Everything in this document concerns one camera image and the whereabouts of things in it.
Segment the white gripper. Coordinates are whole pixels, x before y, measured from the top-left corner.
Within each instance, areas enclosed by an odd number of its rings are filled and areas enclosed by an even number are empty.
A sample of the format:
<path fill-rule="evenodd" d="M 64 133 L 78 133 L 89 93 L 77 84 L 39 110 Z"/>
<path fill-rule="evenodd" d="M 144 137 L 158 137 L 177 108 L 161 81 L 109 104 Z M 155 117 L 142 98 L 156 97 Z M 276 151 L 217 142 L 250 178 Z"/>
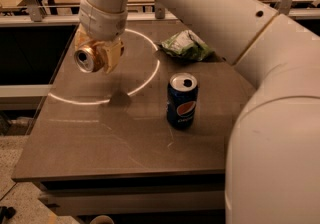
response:
<path fill-rule="evenodd" d="M 124 32 L 127 16 L 127 11 L 104 12 L 91 5 L 87 0 L 80 1 L 79 21 L 81 25 L 78 26 L 75 33 L 75 49 L 78 50 L 89 45 L 91 38 L 97 41 L 109 41 L 103 45 L 104 72 L 106 74 L 111 73 L 117 67 L 124 52 L 122 40 L 116 38 Z"/>

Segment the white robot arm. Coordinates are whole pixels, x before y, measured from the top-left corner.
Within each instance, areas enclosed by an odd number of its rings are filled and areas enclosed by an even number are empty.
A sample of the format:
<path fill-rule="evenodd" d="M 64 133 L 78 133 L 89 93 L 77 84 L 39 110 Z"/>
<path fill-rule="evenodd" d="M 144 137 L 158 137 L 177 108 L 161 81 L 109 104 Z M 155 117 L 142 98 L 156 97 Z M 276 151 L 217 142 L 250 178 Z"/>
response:
<path fill-rule="evenodd" d="M 124 30 L 128 0 L 82 0 L 87 35 Z M 258 0 L 158 0 L 257 91 L 226 153 L 227 224 L 320 224 L 320 38 Z"/>

